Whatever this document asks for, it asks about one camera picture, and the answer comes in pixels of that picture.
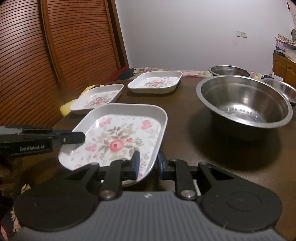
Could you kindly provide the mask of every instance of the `square plate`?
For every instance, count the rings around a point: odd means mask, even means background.
[[[106,85],[88,90],[71,106],[75,114],[86,114],[101,105],[115,102],[121,95],[123,84]]]
[[[82,131],[83,144],[63,145],[59,152],[60,163],[75,170],[91,162],[109,166],[114,160],[130,159],[140,152],[140,168],[136,181],[152,170],[163,139],[168,116],[155,105],[107,104],[88,113],[73,131]]]
[[[172,92],[178,85],[181,71],[152,71],[141,74],[128,84],[134,93],[165,94]]]

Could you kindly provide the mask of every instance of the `dark brown tabletop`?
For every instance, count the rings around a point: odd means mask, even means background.
[[[283,203],[276,229],[287,239],[296,238],[296,113],[286,126],[273,130],[267,139],[242,142],[222,134],[211,124],[211,115],[198,99],[195,88],[201,78],[182,78],[176,90],[164,95],[134,94],[130,80],[117,103],[154,104],[168,114],[162,151],[169,158],[189,165],[207,161],[274,191]],[[55,129],[73,129],[84,115],[70,113]],[[58,161],[58,151],[24,158],[24,176],[34,185],[66,172]],[[174,190],[173,181],[161,181],[154,170],[130,190]]]

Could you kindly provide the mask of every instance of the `stainless steel bowl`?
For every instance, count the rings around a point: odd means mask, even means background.
[[[266,79],[263,79],[262,81],[266,84],[271,85],[281,94],[283,94],[287,98],[287,100],[290,102],[292,107],[296,105],[296,89],[293,86],[275,79],[266,78]]]
[[[287,99],[270,85],[236,75],[214,76],[196,87],[213,121],[231,136],[256,140],[288,124],[293,110]]]
[[[215,75],[224,75],[224,74],[231,74],[231,75],[240,75],[245,77],[250,77],[250,73],[244,69],[239,67],[230,66],[230,65],[218,65],[212,68],[209,68],[209,72]]]

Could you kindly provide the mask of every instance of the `floral fabric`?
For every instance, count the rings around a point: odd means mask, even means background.
[[[21,193],[29,190],[30,185],[26,184],[22,187]],[[5,240],[10,239],[21,229],[20,223],[15,216],[13,208],[1,220],[1,235]]]
[[[150,68],[150,67],[145,67],[145,68],[136,68],[134,70],[135,76],[131,77],[130,80],[133,80],[137,78],[139,75],[146,73],[146,72],[151,72],[151,71],[164,71],[164,70],[171,70],[171,69],[157,69],[157,68]],[[209,71],[197,71],[197,70],[180,70],[183,73],[182,77],[192,77],[192,78],[209,78],[212,77],[213,75]],[[261,77],[263,77],[263,74],[255,73],[255,72],[250,72],[251,78],[256,79],[256,80],[261,80]]]
[[[290,40],[288,38],[286,38],[285,36],[283,35],[280,35],[278,34],[278,36],[276,36],[276,41],[277,41],[277,46],[280,47],[280,48],[283,48],[283,49],[294,49],[296,47],[296,41],[294,40]]]

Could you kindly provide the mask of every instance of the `white wall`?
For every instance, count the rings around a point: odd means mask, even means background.
[[[275,36],[291,38],[286,0],[116,0],[130,67],[270,73]],[[247,32],[247,38],[236,37]]]

